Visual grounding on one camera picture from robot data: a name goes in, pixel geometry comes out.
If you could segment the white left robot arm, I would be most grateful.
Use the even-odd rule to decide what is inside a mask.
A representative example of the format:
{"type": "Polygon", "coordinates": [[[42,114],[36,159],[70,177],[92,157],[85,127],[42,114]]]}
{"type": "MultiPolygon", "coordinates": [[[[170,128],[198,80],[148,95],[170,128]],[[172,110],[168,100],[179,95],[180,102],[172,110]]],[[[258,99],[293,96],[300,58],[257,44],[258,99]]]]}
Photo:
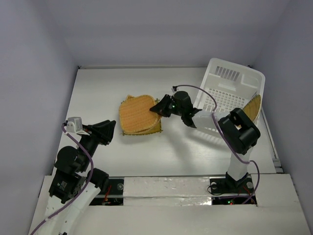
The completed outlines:
{"type": "Polygon", "coordinates": [[[92,157],[99,145],[110,144],[115,125],[114,120],[84,125],[80,117],[70,117],[62,124],[64,134],[76,146],[65,146],[57,154],[45,220],[37,234],[73,234],[92,200],[108,189],[109,175],[95,168],[92,157]]]}

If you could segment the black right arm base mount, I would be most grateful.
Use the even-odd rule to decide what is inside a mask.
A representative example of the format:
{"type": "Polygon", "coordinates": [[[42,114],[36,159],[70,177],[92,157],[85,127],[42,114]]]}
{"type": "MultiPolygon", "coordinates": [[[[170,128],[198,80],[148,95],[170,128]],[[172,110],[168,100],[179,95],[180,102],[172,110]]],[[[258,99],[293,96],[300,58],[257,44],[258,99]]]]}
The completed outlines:
{"type": "Polygon", "coordinates": [[[247,173],[239,181],[227,173],[225,177],[210,178],[208,193],[213,205],[257,205],[252,178],[247,173]]]}

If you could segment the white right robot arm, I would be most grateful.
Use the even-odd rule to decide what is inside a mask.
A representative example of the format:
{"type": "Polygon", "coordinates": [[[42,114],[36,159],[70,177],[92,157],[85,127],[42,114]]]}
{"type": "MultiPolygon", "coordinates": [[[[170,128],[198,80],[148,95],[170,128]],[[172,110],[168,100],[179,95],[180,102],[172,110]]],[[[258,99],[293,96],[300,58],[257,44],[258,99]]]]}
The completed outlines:
{"type": "Polygon", "coordinates": [[[187,92],[178,91],[173,95],[166,94],[150,111],[166,118],[177,115],[186,126],[199,131],[215,125],[232,152],[225,186],[231,192],[236,192],[243,186],[242,180],[247,177],[252,148],[261,136],[259,129],[243,109],[235,108],[228,113],[197,109],[187,92]]]}

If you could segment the curved green-rimmed bamboo plate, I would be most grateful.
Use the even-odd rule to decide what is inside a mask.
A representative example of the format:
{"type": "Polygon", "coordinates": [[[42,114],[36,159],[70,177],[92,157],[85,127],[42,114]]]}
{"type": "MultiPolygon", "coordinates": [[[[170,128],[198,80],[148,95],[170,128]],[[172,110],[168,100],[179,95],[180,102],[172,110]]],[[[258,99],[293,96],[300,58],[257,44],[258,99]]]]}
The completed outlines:
{"type": "Polygon", "coordinates": [[[244,113],[255,122],[261,109],[262,98],[259,94],[255,95],[243,108],[244,113]]]}

